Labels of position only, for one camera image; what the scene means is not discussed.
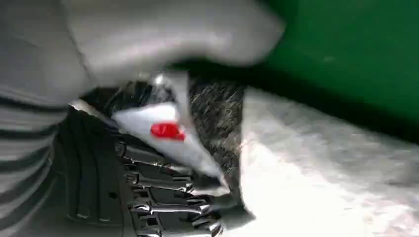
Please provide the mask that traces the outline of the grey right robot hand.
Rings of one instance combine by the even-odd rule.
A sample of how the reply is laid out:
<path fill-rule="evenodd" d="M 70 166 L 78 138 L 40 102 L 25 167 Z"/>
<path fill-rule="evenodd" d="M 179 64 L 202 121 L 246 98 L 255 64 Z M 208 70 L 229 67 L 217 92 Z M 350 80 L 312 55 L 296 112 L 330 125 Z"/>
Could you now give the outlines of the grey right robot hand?
<path fill-rule="evenodd" d="M 70 102 L 189 58 L 262 61 L 286 25 L 258 0 L 3 0 L 0 234 L 36 221 Z"/>

